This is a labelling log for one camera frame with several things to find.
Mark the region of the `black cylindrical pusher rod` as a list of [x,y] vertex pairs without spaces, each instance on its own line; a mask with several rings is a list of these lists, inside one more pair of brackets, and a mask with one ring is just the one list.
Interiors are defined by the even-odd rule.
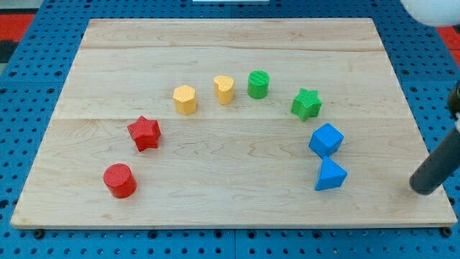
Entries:
[[410,187],[418,194],[433,193],[459,167],[459,82],[447,103],[454,127],[409,178]]

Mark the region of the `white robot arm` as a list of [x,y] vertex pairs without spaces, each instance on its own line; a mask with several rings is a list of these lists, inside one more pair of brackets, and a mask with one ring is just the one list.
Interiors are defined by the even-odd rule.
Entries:
[[[458,27],[459,0],[402,0],[401,4],[413,19],[431,27]],[[459,168],[459,84],[447,98],[454,127],[409,178],[412,190],[432,194]]]

